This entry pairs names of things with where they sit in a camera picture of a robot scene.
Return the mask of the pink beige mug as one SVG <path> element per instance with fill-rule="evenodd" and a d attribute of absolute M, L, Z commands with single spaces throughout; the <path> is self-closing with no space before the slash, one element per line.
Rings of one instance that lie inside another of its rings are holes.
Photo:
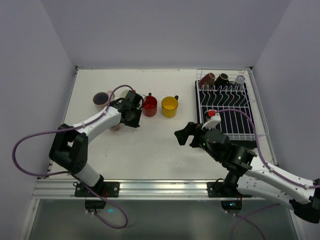
<path fill-rule="evenodd" d="M 98 112 L 102 111 L 106 106 L 109 99 L 113 100 L 115 97 L 114 94 L 112 94 L 112 91 L 109 90 L 107 92 L 98 92 L 96 93 L 93 98 L 93 104 Z"/>

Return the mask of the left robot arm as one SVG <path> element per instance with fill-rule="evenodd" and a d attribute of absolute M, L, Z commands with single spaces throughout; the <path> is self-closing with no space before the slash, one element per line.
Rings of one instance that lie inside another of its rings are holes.
<path fill-rule="evenodd" d="M 49 151 L 50 160 L 87 186 L 95 188 L 104 178 L 88 163 L 89 143 L 119 124 L 138 128 L 143 103 L 144 97 L 130 90 L 124 98 L 112 101 L 89 119 L 74 126 L 62 124 Z"/>

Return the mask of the red mug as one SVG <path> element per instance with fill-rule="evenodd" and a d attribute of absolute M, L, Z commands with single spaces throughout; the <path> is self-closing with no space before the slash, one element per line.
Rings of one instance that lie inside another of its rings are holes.
<path fill-rule="evenodd" d="M 142 105 L 142 113 L 146 117 L 153 117 L 156 115 L 157 109 L 158 109 L 158 101 L 152 95 L 152 93 L 149 92 Z"/>

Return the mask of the terracotta orange cup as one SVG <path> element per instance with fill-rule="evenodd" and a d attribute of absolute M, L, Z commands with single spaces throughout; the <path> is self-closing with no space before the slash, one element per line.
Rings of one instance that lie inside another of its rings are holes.
<path fill-rule="evenodd" d="M 120 129 L 120 125 L 117 124 L 117 125 L 115 125 L 115 126 L 110 127 L 109 129 L 110 129 L 111 131 L 118 131 L 118 130 Z"/>

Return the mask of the white mug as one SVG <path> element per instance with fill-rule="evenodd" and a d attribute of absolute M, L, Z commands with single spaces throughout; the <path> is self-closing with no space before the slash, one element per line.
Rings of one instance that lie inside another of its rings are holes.
<path fill-rule="evenodd" d="M 128 92 L 130 92 L 129 89 L 126 89 L 126 90 L 122 91 L 121 94 L 120 94 L 120 97 L 121 97 L 121 98 L 124 98 L 124 97 L 127 95 Z M 142 97 L 143 101 L 146 100 L 146 97 L 147 97 L 147 96 L 146 96 L 145 94 L 138 93 L 138 95 L 140 95 L 140 96 Z"/>

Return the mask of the yellow mug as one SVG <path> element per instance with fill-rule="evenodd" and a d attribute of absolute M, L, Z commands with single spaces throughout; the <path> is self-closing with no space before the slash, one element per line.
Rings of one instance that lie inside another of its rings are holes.
<path fill-rule="evenodd" d="M 161 111 L 162 115 L 166 118 L 173 118 L 177 114 L 177 109 L 179 106 L 179 96 L 166 96 L 161 101 Z"/>

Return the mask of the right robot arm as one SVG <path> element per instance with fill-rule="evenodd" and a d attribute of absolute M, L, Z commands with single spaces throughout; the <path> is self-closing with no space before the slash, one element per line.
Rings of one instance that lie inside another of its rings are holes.
<path fill-rule="evenodd" d="M 313 224 L 320 222 L 320 190 L 316 187 L 319 179 L 308 180 L 273 164 L 263 163 L 254 151 L 232 143 L 218 129 L 205 129 L 189 122 L 174 135 L 181 146 L 192 136 L 192 148 L 204 150 L 227 169 L 223 181 L 207 183 L 209 197 L 263 198 L 286 206 L 302 220 Z"/>

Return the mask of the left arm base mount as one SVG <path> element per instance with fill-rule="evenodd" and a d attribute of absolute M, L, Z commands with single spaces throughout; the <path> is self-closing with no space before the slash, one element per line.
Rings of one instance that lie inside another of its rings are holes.
<path fill-rule="evenodd" d="M 93 198 L 95 197 L 89 190 L 87 190 L 83 183 L 73 182 L 72 184 L 75 187 L 74 196 L 77 198 Z M 117 198 L 120 191 L 120 183 L 117 181 L 104 181 L 101 182 L 101 186 L 98 188 L 90 188 L 93 192 L 98 194 L 104 199 L 107 198 Z M 106 206 L 106 203 L 103 200 L 85 200 L 84 207 L 87 211 L 91 210 L 103 210 Z"/>

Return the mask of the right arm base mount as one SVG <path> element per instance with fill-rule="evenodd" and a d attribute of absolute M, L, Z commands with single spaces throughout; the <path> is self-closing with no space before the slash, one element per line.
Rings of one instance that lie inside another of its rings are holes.
<path fill-rule="evenodd" d="M 226 190 L 223 179 L 206 183 L 207 195 L 209 198 L 219 198 L 222 209 L 229 214 L 238 214 L 243 207 L 243 198 L 252 198 L 252 195 L 241 194 L 236 189 Z"/>

